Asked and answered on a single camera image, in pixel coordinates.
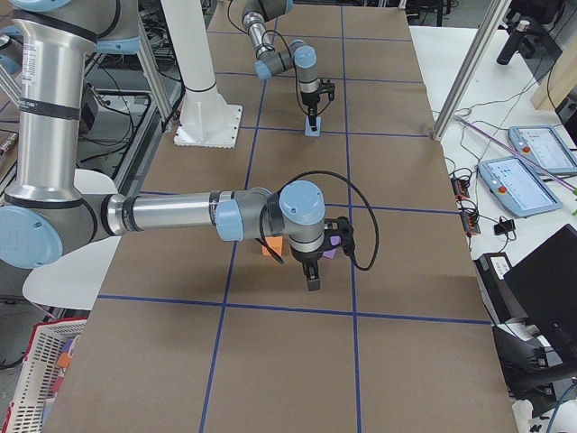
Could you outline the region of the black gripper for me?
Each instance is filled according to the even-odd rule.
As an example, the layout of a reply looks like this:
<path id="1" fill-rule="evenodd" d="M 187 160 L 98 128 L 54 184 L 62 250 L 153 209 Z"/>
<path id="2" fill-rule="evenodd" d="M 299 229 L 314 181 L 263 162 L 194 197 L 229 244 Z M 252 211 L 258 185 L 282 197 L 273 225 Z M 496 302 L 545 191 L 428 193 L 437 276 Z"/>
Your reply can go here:
<path id="1" fill-rule="evenodd" d="M 307 109 L 308 117 L 318 116 L 318 104 L 320 103 L 320 93 L 318 91 L 310 93 L 302 92 L 301 100 Z"/>
<path id="2" fill-rule="evenodd" d="M 321 246 L 311 252 L 302 252 L 291 248 L 293 257 L 301 263 L 303 273 L 307 276 L 307 290 L 317 291 L 321 288 L 318 261 L 328 251 L 327 247 Z"/>

